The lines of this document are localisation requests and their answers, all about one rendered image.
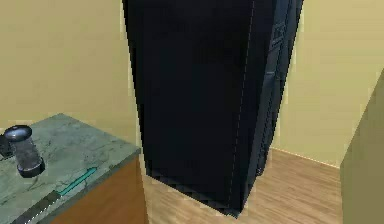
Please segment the glass and black pepper mill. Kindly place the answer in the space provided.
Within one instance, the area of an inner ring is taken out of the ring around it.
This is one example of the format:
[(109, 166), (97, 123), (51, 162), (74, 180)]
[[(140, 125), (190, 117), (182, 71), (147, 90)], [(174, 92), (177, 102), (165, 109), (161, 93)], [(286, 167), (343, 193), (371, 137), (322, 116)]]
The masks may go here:
[(14, 152), (17, 170), (23, 178), (33, 178), (45, 170), (44, 159), (32, 140), (32, 128), (28, 125), (14, 125), (7, 128), (4, 137)]

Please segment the teal handled black spatula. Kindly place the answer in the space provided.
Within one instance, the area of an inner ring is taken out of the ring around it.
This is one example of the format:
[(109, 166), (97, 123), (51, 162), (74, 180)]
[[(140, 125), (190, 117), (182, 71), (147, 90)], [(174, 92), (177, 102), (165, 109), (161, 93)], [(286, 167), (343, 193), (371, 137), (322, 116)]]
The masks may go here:
[(11, 224), (28, 224), (31, 220), (39, 216), (43, 211), (53, 205), (57, 200), (65, 196), (72, 189), (84, 182), (88, 177), (97, 171), (96, 167), (91, 167), (86, 170), (81, 176), (72, 181), (61, 191), (53, 190), (40, 201), (35, 203), (32, 207), (23, 212), (18, 218), (11, 222)]

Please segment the black fridge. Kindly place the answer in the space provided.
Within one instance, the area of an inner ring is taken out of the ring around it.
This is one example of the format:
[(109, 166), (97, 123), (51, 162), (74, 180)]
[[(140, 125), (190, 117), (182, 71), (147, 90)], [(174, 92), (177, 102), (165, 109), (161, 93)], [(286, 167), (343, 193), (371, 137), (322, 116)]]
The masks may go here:
[(122, 0), (148, 176), (237, 217), (267, 165), (304, 0)]

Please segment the wooden counter with marble top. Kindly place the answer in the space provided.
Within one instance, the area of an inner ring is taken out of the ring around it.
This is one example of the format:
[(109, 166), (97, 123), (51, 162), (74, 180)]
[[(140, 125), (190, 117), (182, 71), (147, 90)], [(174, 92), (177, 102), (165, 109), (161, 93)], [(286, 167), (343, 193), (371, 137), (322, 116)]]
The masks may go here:
[(31, 128), (45, 171), (23, 178), (15, 158), (0, 159), (0, 224), (91, 167), (97, 171), (28, 224), (149, 224), (139, 147), (64, 114)]

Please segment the black object on counter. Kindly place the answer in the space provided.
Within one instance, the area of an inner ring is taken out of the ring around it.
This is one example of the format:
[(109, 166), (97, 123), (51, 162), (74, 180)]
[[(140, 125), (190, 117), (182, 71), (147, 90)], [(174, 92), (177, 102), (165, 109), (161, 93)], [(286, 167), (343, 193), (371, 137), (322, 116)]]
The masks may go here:
[(3, 134), (0, 134), (0, 155), (4, 159), (10, 158), (14, 155), (9, 141), (4, 137)]

